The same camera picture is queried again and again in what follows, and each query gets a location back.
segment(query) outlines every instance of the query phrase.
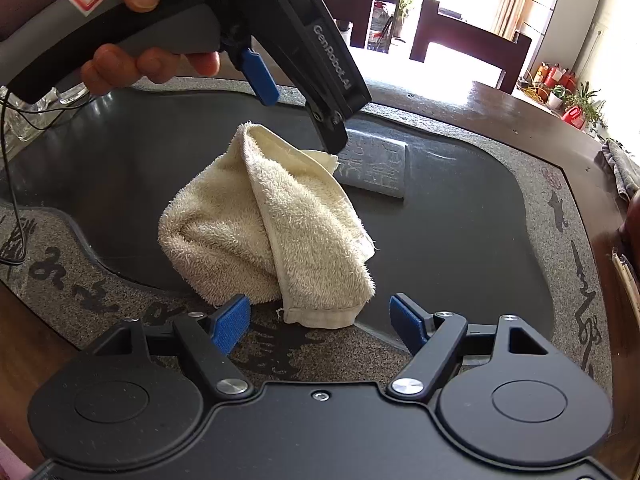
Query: blue pad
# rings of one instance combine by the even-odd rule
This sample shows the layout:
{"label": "blue pad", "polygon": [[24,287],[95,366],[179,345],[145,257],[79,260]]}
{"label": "blue pad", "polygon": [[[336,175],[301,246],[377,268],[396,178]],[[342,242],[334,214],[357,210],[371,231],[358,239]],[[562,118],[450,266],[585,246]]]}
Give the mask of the blue pad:
{"label": "blue pad", "polygon": [[235,295],[212,316],[211,341],[224,354],[229,355],[249,328],[251,304],[243,294]]}
{"label": "blue pad", "polygon": [[408,351],[411,352],[411,355],[416,355],[429,340],[422,319],[416,316],[398,296],[392,296],[389,301],[389,316],[391,317],[391,326],[400,336]]}

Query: potted plant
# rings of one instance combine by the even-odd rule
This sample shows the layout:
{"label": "potted plant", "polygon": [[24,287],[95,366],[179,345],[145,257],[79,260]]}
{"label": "potted plant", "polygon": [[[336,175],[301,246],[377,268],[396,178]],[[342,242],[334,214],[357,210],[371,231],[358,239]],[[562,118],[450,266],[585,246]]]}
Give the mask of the potted plant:
{"label": "potted plant", "polygon": [[607,127],[607,123],[604,120],[604,114],[602,113],[602,107],[605,101],[600,101],[597,104],[593,98],[596,97],[600,90],[591,90],[589,88],[589,82],[580,83],[580,88],[575,94],[569,94],[566,96],[566,104],[568,107],[577,106],[582,112],[584,121],[589,126],[591,133],[595,133],[598,126],[603,128]]}
{"label": "potted plant", "polygon": [[413,10],[415,6],[414,0],[400,0],[398,2],[398,18],[394,22],[394,28],[391,32],[391,35],[394,38],[400,38],[402,34],[402,26],[404,25],[404,20],[409,15],[409,12]]}
{"label": "potted plant", "polygon": [[549,99],[546,102],[546,105],[552,110],[558,110],[559,107],[562,106],[562,101],[567,96],[568,91],[562,85],[556,85],[552,90],[551,94],[549,94]]}

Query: silver bolt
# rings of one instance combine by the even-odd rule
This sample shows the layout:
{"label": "silver bolt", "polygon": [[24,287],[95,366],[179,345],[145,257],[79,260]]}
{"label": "silver bolt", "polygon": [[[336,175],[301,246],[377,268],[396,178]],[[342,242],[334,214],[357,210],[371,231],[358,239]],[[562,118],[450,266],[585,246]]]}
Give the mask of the silver bolt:
{"label": "silver bolt", "polygon": [[401,379],[393,381],[391,383],[391,388],[398,394],[415,395],[424,390],[424,384],[422,384],[418,379],[402,377]]}
{"label": "silver bolt", "polygon": [[320,400],[320,401],[329,400],[329,397],[331,397],[331,395],[329,395],[327,392],[313,392],[311,396],[315,400]]}
{"label": "silver bolt", "polygon": [[227,395],[244,394],[249,389],[249,384],[242,379],[222,379],[216,384],[219,392]]}

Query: green plant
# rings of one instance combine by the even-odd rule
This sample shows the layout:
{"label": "green plant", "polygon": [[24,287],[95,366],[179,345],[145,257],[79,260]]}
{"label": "green plant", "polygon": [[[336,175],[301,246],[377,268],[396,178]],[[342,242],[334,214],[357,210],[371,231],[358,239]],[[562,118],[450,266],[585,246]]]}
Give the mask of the green plant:
{"label": "green plant", "polygon": [[562,85],[556,85],[551,91],[553,95],[555,95],[558,99],[564,100],[569,91]]}
{"label": "green plant", "polygon": [[589,129],[595,132],[598,125],[603,128],[607,127],[607,123],[602,113],[602,107],[606,101],[600,101],[598,104],[593,102],[593,98],[596,97],[600,90],[591,90],[589,88],[589,82],[580,83],[580,88],[575,94],[569,94],[566,96],[565,102],[567,106],[577,106],[582,110],[584,119],[589,123]]}
{"label": "green plant", "polygon": [[400,0],[398,2],[398,16],[400,17],[400,19],[404,21],[404,19],[409,15],[409,12],[411,12],[414,7],[414,0]]}

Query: towel hem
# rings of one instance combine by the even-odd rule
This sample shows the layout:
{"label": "towel hem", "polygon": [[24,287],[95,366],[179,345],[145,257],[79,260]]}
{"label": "towel hem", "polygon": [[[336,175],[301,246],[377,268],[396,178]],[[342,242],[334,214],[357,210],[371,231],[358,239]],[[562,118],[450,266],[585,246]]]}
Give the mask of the towel hem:
{"label": "towel hem", "polygon": [[285,323],[300,323],[307,328],[345,328],[351,326],[356,321],[356,316],[362,310],[350,308],[345,310],[303,310],[290,308],[284,311]]}

